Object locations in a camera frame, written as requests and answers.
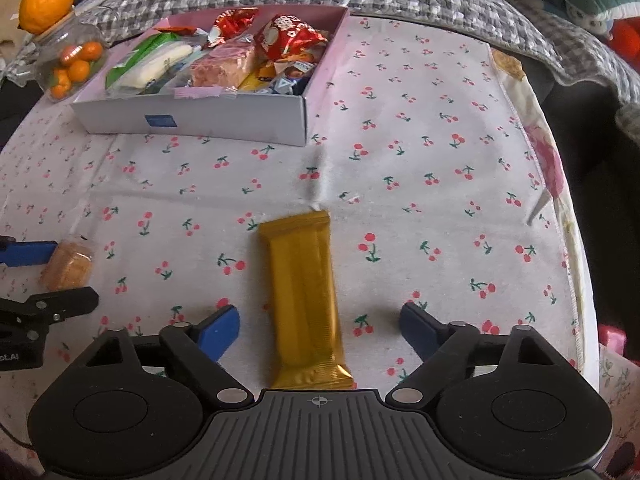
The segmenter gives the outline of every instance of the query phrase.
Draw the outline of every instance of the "pink wrapped snack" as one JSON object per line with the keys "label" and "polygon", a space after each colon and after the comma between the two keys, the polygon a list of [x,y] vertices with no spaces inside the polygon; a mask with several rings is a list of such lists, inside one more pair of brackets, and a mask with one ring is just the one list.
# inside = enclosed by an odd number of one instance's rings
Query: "pink wrapped snack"
{"label": "pink wrapped snack", "polygon": [[253,38],[228,40],[191,63],[193,86],[237,88],[259,63]]}

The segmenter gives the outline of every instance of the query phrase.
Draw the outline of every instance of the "black cable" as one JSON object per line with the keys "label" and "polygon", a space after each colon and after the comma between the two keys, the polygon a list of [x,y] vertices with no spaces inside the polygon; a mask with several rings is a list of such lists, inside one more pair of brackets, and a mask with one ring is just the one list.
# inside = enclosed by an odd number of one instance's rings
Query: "black cable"
{"label": "black cable", "polygon": [[17,444],[18,446],[23,447],[24,449],[30,449],[30,450],[34,451],[33,446],[31,444],[27,444],[26,442],[23,442],[23,441],[18,440],[17,438],[15,438],[12,435],[11,431],[9,431],[7,428],[5,428],[5,426],[4,426],[4,424],[2,422],[0,422],[0,430],[2,430],[2,432],[6,436],[8,436],[14,444]]}

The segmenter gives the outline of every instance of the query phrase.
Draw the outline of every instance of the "tablecloth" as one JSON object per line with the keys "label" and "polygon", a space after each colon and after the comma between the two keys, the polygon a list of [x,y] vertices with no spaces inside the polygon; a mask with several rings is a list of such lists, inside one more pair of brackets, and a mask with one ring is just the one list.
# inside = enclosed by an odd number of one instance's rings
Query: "tablecloth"
{"label": "tablecloth", "polygon": [[[559,159],[535,124],[525,133],[488,45],[395,20],[352,16],[348,28],[306,148],[91,136],[65,102],[32,110],[0,155],[0,232],[87,237],[100,305],[52,327],[41,369],[0,374],[0,416],[17,436],[33,399],[103,331],[153,334],[226,304],[241,331],[221,364],[254,392],[269,386],[274,331],[256,227],[311,209],[332,218],[359,388],[384,396],[420,364],[398,330],[406,301],[492,334],[532,324],[582,367],[582,292],[554,205]],[[3,267],[0,294],[41,292],[41,270]]]}

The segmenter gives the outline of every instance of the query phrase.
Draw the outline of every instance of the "blue sticker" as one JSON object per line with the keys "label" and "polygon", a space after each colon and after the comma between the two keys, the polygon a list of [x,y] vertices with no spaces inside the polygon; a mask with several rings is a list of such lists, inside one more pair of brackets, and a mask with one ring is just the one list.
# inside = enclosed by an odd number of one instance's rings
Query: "blue sticker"
{"label": "blue sticker", "polygon": [[149,126],[160,126],[161,128],[177,128],[178,125],[171,115],[145,115]]}

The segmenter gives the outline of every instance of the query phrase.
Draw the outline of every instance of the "plush toy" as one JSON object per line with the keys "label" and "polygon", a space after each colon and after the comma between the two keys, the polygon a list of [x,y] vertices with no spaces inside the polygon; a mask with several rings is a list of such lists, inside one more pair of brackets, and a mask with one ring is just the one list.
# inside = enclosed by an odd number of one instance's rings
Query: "plush toy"
{"label": "plush toy", "polygon": [[640,17],[616,20],[611,35],[607,44],[640,72]]}

